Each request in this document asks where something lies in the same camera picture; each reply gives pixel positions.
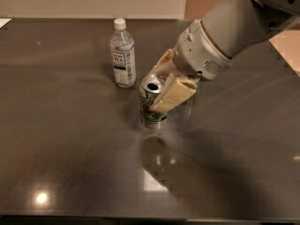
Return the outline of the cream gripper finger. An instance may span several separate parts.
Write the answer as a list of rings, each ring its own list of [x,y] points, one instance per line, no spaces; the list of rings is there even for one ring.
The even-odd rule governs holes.
[[[151,111],[168,113],[192,97],[196,91],[196,79],[188,75],[174,75],[171,73],[167,77],[161,93],[155,98],[151,105]]]
[[[160,57],[157,63],[153,66],[150,73],[155,74],[162,78],[167,78],[171,74],[174,76],[181,75],[181,71],[174,63],[173,56],[174,56],[174,49],[169,49],[168,51],[166,51]]]

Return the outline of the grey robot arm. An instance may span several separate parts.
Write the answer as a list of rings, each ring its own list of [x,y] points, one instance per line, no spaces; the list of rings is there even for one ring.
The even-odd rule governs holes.
[[[240,52],[293,27],[299,17],[300,0],[220,0],[153,67],[166,82],[150,110],[171,111],[196,93],[197,82],[214,80]]]

